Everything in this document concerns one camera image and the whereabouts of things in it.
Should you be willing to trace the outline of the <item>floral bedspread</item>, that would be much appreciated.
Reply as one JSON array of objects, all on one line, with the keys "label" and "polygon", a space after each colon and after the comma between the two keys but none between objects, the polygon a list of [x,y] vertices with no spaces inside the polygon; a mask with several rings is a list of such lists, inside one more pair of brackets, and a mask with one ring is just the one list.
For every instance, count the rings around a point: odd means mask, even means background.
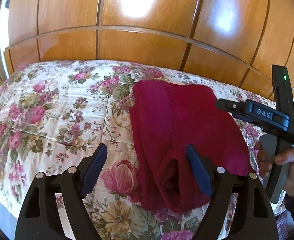
[{"label": "floral bedspread", "polygon": [[14,239],[19,212],[37,172],[59,174],[108,147],[104,178],[84,205],[103,239],[189,239],[203,206],[184,215],[142,209],[132,197],[138,166],[129,108],[141,80],[205,85],[217,98],[271,100],[232,85],[175,70],[118,61],[31,64],[0,86],[0,229]]}]

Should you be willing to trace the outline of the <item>dark red cloth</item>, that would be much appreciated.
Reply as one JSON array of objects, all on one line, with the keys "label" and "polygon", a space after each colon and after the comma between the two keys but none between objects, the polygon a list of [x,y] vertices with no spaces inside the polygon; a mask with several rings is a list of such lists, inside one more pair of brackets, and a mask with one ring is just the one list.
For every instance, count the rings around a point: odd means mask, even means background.
[{"label": "dark red cloth", "polygon": [[133,96],[129,113],[143,209],[184,213],[209,202],[186,159],[190,144],[232,174],[252,172],[238,125],[229,113],[216,108],[209,87],[145,80],[134,85]]}]

